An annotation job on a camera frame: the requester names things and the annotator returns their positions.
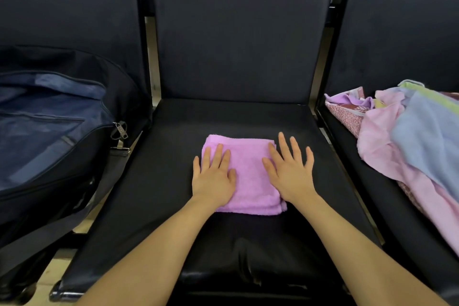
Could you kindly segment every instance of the forearm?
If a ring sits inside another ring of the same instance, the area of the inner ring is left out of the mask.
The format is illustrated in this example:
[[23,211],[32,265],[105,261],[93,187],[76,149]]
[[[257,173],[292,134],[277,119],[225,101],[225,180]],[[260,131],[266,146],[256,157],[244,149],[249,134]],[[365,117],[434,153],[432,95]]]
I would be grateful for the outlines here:
[[312,225],[359,306],[447,305],[322,198],[297,209]]
[[200,229],[214,212],[191,199],[118,262],[78,306],[165,305]]

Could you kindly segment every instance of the finger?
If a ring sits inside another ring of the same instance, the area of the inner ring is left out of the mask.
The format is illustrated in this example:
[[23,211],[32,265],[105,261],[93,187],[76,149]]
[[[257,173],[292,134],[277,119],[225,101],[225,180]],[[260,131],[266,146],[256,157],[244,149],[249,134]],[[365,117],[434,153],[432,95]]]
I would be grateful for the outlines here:
[[269,181],[271,182],[273,186],[275,186],[279,177],[277,175],[277,172],[276,172],[276,169],[274,168],[273,163],[267,157],[262,158],[262,162],[263,162],[263,166],[266,172],[268,173]]
[[310,147],[306,148],[306,157],[307,159],[304,168],[306,168],[308,172],[312,173],[314,166],[314,154]]
[[209,169],[210,166],[210,147],[204,150],[204,156],[202,157],[202,170]]
[[230,158],[231,158],[231,151],[228,149],[222,158],[222,163],[220,164],[220,168],[225,172],[228,172],[228,167],[230,165]]
[[220,166],[220,162],[222,161],[222,150],[223,144],[217,145],[217,150],[215,150],[215,154],[213,155],[212,168],[218,168]]
[[193,160],[193,179],[196,179],[201,174],[201,168],[199,167],[199,157],[195,156]]
[[288,148],[287,141],[285,140],[284,134],[279,132],[279,146],[280,151],[282,152],[282,157],[285,161],[293,160],[293,157],[290,154],[290,149]]
[[291,150],[293,151],[293,159],[303,165],[303,160],[301,159],[301,150],[296,142],[295,137],[290,137]]
[[280,154],[277,152],[276,148],[272,143],[269,143],[268,149],[269,154],[271,155],[271,158],[274,161],[274,164],[277,168],[279,168],[279,166],[284,162],[284,159],[282,158],[282,156],[280,156]]
[[229,170],[228,179],[231,185],[234,185],[234,186],[236,185],[237,175],[236,175],[236,170],[234,168]]

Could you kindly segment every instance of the backrest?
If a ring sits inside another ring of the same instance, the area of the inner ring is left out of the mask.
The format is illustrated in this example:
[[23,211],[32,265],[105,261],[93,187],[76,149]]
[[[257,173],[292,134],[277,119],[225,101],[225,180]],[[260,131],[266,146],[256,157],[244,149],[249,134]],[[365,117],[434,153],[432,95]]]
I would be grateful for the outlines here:
[[155,0],[163,98],[305,103],[330,0]]
[[459,0],[347,0],[325,93],[404,79],[459,91]]
[[120,65],[146,82],[145,22],[138,0],[0,0],[0,46],[71,48]]

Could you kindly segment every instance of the bag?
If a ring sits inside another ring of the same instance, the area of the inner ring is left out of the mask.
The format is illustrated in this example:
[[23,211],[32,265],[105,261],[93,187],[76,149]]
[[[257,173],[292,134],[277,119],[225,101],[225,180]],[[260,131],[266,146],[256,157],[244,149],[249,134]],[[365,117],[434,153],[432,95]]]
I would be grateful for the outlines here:
[[94,54],[0,48],[0,226],[76,184],[92,185],[105,168],[83,210],[0,249],[0,276],[70,232],[110,191],[130,151],[125,121],[142,120],[147,106],[127,73]]

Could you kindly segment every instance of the row of seats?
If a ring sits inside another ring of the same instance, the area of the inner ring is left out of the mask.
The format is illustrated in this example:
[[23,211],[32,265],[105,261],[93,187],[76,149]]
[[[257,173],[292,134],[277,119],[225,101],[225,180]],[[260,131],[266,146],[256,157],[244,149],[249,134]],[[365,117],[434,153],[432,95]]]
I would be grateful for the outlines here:
[[[75,48],[122,66],[150,94],[141,0],[0,0],[0,47]],[[386,243],[451,305],[459,259],[396,184],[360,160],[322,99],[308,107],[330,0],[154,0],[162,100],[83,247],[53,291],[74,301],[191,196],[191,161],[209,134],[294,135],[315,153],[319,194],[381,245],[322,124]],[[320,94],[367,94],[410,78],[459,91],[459,0],[344,0]],[[17,285],[20,271],[5,283]],[[326,250],[289,205],[279,216],[216,213],[190,251],[173,300],[353,304]]]

